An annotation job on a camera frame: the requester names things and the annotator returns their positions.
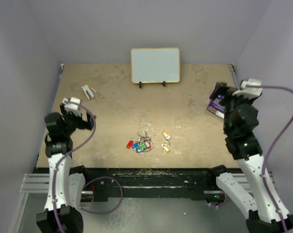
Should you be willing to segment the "keyring with coloured key tags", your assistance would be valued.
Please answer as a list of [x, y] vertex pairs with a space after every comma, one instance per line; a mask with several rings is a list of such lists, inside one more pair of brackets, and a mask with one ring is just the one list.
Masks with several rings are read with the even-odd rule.
[[132, 149], [136, 153], [142, 153], [142, 152], [149, 152], [153, 149], [155, 145], [155, 142], [152, 137], [150, 137], [147, 133], [147, 131], [144, 131], [143, 134], [138, 133], [138, 138], [131, 138], [126, 148]]

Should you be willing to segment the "yellow tag key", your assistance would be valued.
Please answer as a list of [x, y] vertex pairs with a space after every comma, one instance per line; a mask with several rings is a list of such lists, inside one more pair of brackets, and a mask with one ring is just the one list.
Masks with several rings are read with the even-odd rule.
[[161, 147], [165, 151], [165, 153], [170, 153], [171, 152], [171, 150], [170, 150], [170, 148], [168, 147], [167, 144], [162, 144]]
[[167, 141], [170, 140], [171, 136], [170, 136], [166, 131], [163, 131], [162, 134], [163, 134], [163, 136], [165, 137], [165, 139], [166, 139]]

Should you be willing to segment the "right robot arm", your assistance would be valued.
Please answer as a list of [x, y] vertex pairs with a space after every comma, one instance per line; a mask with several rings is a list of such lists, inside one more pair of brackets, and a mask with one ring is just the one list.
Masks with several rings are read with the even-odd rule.
[[253, 102], [265, 87], [261, 81], [244, 80], [239, 88], [217, 82], [210, 99], [223, 96], [225, 143], [250, 187], [246, 191], [224, 165], [213, 167], [207, 177], [212, 190], [221, 189], [239, 208], [251, 233], [286, 233], [293, 229], [293, 214], [285, 207], [267, 170], [269, 155], [263, 155], [253, 129], [258, 126], [258, 110]]

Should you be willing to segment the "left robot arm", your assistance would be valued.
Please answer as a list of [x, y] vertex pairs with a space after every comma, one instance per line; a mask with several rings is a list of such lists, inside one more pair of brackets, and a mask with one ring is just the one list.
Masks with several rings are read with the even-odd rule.
[[49, 165], [49, 189], [42, 213], [36, 215], [36, 224], [43, 233], [81, 233], [83, 217], [79, 211], [81, 192], [90, 187], [91, 179], [84, 166], [72, 168], [71, 135], [76, 129], [95, 132], [95, 116], [86, 113], [83, 120], [79, 100], [64, 99], [61, 112], [45, 116], [47, 134], [45, 154]]

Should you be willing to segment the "purple card package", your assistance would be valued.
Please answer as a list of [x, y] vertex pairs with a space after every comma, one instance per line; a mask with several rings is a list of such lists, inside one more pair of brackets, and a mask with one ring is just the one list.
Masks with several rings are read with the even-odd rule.
[[223, 98], [224, 95], [218, 95], [214, 100], [209, 100], [209, 103], [207, 105], [207, 111], [221, 119], [224, 119], [225, 112], [225, 106], [220, 104]]

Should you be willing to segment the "yellow tipped pen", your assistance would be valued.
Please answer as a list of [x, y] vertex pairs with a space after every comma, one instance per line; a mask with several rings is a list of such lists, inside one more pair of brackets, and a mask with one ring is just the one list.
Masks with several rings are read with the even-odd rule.
[[96, 89], [94, 89], [91, 85], [88, 85], [88, 87], [91, 91], [93, 91], [94, 93], [99, 95], [101, 98], [103, 98], [103, 95], [100, 92], [98, 92]]

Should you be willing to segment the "small whiteboard on stand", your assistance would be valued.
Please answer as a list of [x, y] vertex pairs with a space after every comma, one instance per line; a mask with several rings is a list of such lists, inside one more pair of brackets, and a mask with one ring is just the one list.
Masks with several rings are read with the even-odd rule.
[[133, 48], [130, 51], [131, 82], [143, 84], [178, 83], [181, 80], [179, 48]]

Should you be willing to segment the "aluminium frame rail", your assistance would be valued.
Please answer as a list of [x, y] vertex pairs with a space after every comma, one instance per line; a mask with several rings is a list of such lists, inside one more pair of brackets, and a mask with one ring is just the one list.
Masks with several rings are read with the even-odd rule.
[[49, 181], [49, 174], [25, 174], [20, 193], [47, 194], [49, 191]]

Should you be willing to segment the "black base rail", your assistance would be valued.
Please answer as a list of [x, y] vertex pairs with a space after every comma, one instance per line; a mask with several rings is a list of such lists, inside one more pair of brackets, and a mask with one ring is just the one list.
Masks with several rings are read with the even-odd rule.
[[106, 202], [109, 198], [173, 198], [224, 201], [208, 168], [94, 168], [77, 166], [70, 174], [82, 173], [86, 182], [83, 201]]

